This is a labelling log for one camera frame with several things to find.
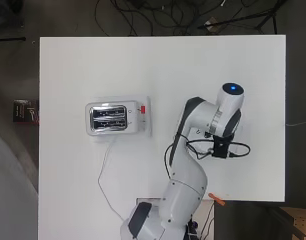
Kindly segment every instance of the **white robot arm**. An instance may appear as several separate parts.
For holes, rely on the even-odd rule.
[[[186,226],[207,187],[203,168],[187,152],[190,129],[218,137],[232,135],[241,118],[244,90],[226,83],[216,104],[195,97],[187,101],[170,154],[171,178],[159,206],[139,203],[121,227],[122,240],[183,240]]]

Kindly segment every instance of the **white tabletop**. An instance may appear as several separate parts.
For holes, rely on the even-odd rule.
[[[214,102],[226,82],[245,89],[238,140],[252,151],[202,161],[207,192],[284,201],[284,36],[42,38],[40,51],[39,240],[119,239],[97,185],[108,143],[85,129],[85,106],[105,96],[146,95],[152,105],[152,137],[118,138],[103,175],[123,218],[136,198],[161,197],[164,151],[187,99]]]

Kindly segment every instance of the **cable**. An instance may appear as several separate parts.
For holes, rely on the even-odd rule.
[[[208,14],[208,13],[214,11],[214,10],[216,10],[216,9],[219,8],[219,7],[221,7],[222,2],[223,2],[223,0],[220,0],[220,2],[219,2],[216,6],[214,6],[213,8],[211,8],[211,9],[205,11],[204,13],[199,14],[196,18],[194,18],[194,19],[192,20],[192,22],[191,22],[191,23],[188,25],[188,27],[186,28],[185,32],[187,32],[187,30],[188,30],[188,29],[189,29],[189,28],[190,28],[190,27],[191,27],[200,17],[202,17],[202,16],[204,16],[204,15],[206,15],[206,14]]]
[[[119,11],[122,12],[130,12],[130,13],[138,13],[140,14],[142,17],[144,17],[146,19],[146,21],[150,24],[150,29],[151,29],[151,36],[154,36],[153,34],[153,23],[151,22],[151,20],[143,13],[141,13],[140,11],[137,10],[127,10],[127,9],[122,9],[120,8],[118,5],[115,5],[116,9],[118,9]]]
[[[214,207],[214,202],[212,203],[212,206],[210,207],[209,213],[207,214],[207,218],[206,218],[206,220],[205,220],[205,223],[204,223],[203,228],[202,228],[202,231],[201,231],[200,240],[202,239],[202,236],[203,236],[203,233],[204,233],[206,224],[207,224],[207,222],[209,221],[209,218],[210,218],[210,215],[211,215],[211,212],[212,212],[213,207]]]
[[[293,124],[285,124],[285,126],[287,127],[297,127],[297,126],[301,126],[301,125],[305,125],[306,122],[300,122],[300,123],[293,123]]]
[[[99,5],[99,2],[100,2],[101,0],[97,0],[97,2],[96,2],[96,5],[95,5],[95,9],[94,9],[94,19],[95,19],[95,22],[96,22],[96,24],[97,24],[97,26],[101,29],[101,31],[106,35],[106,36],[110,36],[110,35],[108,35],[105,31],[104,31],[104,29],[102,28],[102,26],[100,25],[100,23],[97,21],[97,6]]]
[[[254,0],[252,3],[250,3],[249,5],[244,3],[244,0],[241,0],[241,4],[243,5],[243,7],[245,8],[249,8],[252,7],[255,3],[257,3],[259,0]]]
[[[165,170],[166,170],[166,172],[167,172],[167,175],[169,176],[169,179],[171,178],[170,177],[170,173],[169,173],[169,169],[168,169],[168,167],[167,167],[167,159],[166,159],[166,155],[167,155],[167,152],[170,150],[170,148],[173,146],[173,143],[170,145],[170,146],[168,146],[167,147],[167,149],[165,150],[165,153],[164,153],[164,165],[165,165]]]
[[[209,227],[207,228],[207,234],[205,235],[205,237],[203,238],[203,240],[206,240],[206,238],[209,236],[211,224],[212,224],[213,221],[214,221],[214,218],[212,218],[212,220],[210,221]]]
[[[191,140],[191,141],[188,141],[186,144],[191,144],[191,143],[195,143],[195,142],[214,142],[214,140],[210,140],[210,139],[196,139],[196,140]],[[249,155],[250,154],[250,152],[251,152],[251,147],[249,146],[249,145],[247,145],[247,144],[245,144],[245,143],[240,143],[240,142],[230,142],[229,143],[229,145],[238,145],[238,146],[242,146],[242,147],[245,147],[245,148],[247,148],[247,152],[246,153],[244,153],[244,154],[235,154],[235,153],[232,153],[232,152],[229,152],[229,157],[231,157],[231,158],[233,158],[233,157],[245,157],[245,156],[247,156],[247,155]],[[210,150],[208,151],[208,152],[206,152],[206,153],[199,153],[199,152],[197,152],[196,150],[195,151],[193,151],[195,154],[196,153],[198,153],[199,155],[206,155],[206,156],[208,156],[208,155],[210,155],[209,153],[212,153]]]
[[[113,0],[110,0],[110,2],[111,2],[111,4],[115,7],[115,9],[116,9],[117,11],[119,11],[119,13],[120,13],[120,14],[122,15],[122,17],[125,19],[125,21],[127,22],[127,24],[130,26],[131,29],[130,29],[129,35],[132,35],[132,32],[134,32],[135,36],[138,36],[138,35],[137,35],[137,32],[135,31],[135,29],[134,29],[134,27],[133,27],[133,21],[134,21],[133,12],[131,12],[131,17],[132,17],[131,21],[132,21],[132,23],[130,23],[130,21],[129,21],[128,18],[125,16],[125,14],[123,13],[123,11],[121,11],[120,8],[118,7],[117,1],[114,0],[114,2],[113,2]],[[127,4],[126,0],[123,0],[123,2],[124,2],[124,4],[126,5],[126,7],[127,7],[129,10],[131,10],[131,8],[130,8],[130,6]]]
[[[102,192],[102,194],[103,194],[103,196],[104,196],[104,198],[105,198],[107,204],[108,204],[109,207],[111,208],[112,212],[114,212],[114,213],[121,219],[121,221],[124,222],[124,219],[121,217],[121,215],[112,207],[112,205],[111,205],[109,199],[107,198],[107,196],[106,196],[106,194],[105,194],[105,192],[104,192],[104,190],[103,190],[103,188],[102,188],[102,186],[101,186],[101,182],[100,182],[101,176],[102,176],[102,174],[103,174],[103,172],[104,172],[106,163],[107,163],[107,161],[108,161],[108,156],[109,156],[110,150],[111,150],[113,144],[115,143],[115,140],[116,140],[116,137],[112,139],[112,141],[110,142],[109,146],[107,147],[107,149],[106,149],[106,151],[105,151],[104,159],[103,159],[103,163],[102,163],[102,167],[101,167],[101,171],[100,171],[99,177],[98,177],[98,179],[97,179],[97,183],[98,183],[98,185],[99,185],[99,187],[100,187],[100,189],[101,189],[101,192]]]
[[[240,8],[233,16],[230,20],[234,19],[241,11],[243,8]],[[216,34],[220,34],[222,31],[224,31],[230,24],[226,24],[225,26],[221,27]]]

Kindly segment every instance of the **white cord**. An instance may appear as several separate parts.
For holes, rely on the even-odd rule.
[[[222,3],[221,3],[221,7],[224,7],[224,4],[226,3],[226,0],[224,0]]]
[[[98,177],[98,179],[97,179],[97,183],[98,183],[98,185],[99,185],[99,187],[100,187],[100,189],[101,189],[101,192],[102,192],[103,196],[105,197],[105,200],[106,200],[107,204],[108,204],[109,207],[111,208],[112,212],[114,212],[114,213],[116,214],[116,216],[118,216],[118,217],[121,219],[121,221],[124,222],[124,219],[121,217],[121,215],[112,207],[112,205],[111,205],[109,199],[107,198],[107,196],[106,196],[106,194],[105,194],[105,192],[104,192],[104,190],[103,190],[103,188],[102,188],[102,186],[101,186],[101,182],[100,182],[101,176],[102,176],[102,174],[103,174],[103,172],[104,172],[106,163],[107,163],[107,161],[108,161],[108,156],[109,156],[110,150],[111,150],[113,144],[115,143],[115,140],[116,140],[116,137],[112,139],[112,141],[110,142],[109,146],[107,147],[107,149],[106,149],[106,151],[105,151],[105,155],[104,155],[104,159],[103,159],[103,163],[102,163],[100,175],[99,175],[99,177]]]
[[[285,124],[285,126],[287,126],[287,127],[296,127],[296,126],[300,126],[300,125],[304,125],[304,124],[306,124],[306,122],[294,123],[294,124]]]

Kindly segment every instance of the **gray floor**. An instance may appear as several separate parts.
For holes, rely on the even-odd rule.
[[[153,6],[159,6],[165,2],[167,1],[150,1]],[[218,2],[218,0],[207,0],[202,12]],[[272,0],[259,0],[251,8],[243,9],[238,17],[266,10],[274,3],[275,1]],[[22,147],[28,151],[36,166],[38,166],[38,127],[14,125],[12,123],[12,102],[14,99],[38,99],[40,37],[104,36],[94,21],[95,4],[96,0],[26,0],[21,13],[24,27],[0,29],[0,37],[26,36],[28,39],[26,42],[0,43],[0,135],[13,149],[23,145]],[[219,20],[230,19],[240,8],[240,0],[227,0],[223,8],[205,15],[195,25],[203,24],[212,16]],[[108,0],[100,1],[97,13],[99,22],[109,35],[129,35],[129,26]],[[146,11],[145,13],[150,15],[150,19],[152,19],[150,12]],[[172,24],[163,14],[157,15],[157,17],[163,24]],[[248,20],[245,24],[254,25],[259,21]],[[289,0],[279,11],[277,21],[279,33],[287,35],[287,122],[303,122],[306,121],[306,0]],[[148,23],[138,14],[134,14],[134,27],[138,35],[150,35]],[[190,31],[192,35],[206,34],[206,31],[192,29]],[[265,34],[273,33],[271,21],[263,27],[263,31]],[[154,35],[169,36],[172,33],[173,29],[163,29],[154,24]],[[220,35],[236,34],[257,34],[257,32],[237,26],[227,26],[220,33]],[[21,140],[21,143],[14,142],[14,134],[5,132],[5,129],[12,131]],[[286,146],[285,205],[306,208],[306,125],[287,128]],[[241,214],[243,212],[253,212],[254,216]],[[230,203],[222,218],[228,220],[232,219],[232,216],[239,215],[240,220],[247,224],[250,219],[255,219],[257,216],[260,218],[261,214],[258,214],[257,210],[248,204]],[[223,220],[222,222],[222,227],[224,227],[227,221]],[[228,236],[223,235],[225,231],[221,232],[222,235],[219,234],[217,239],[224,239],[224,236]],[[236,236],[236,239],[244,239],[241,231],[239,233],[232,236]]]

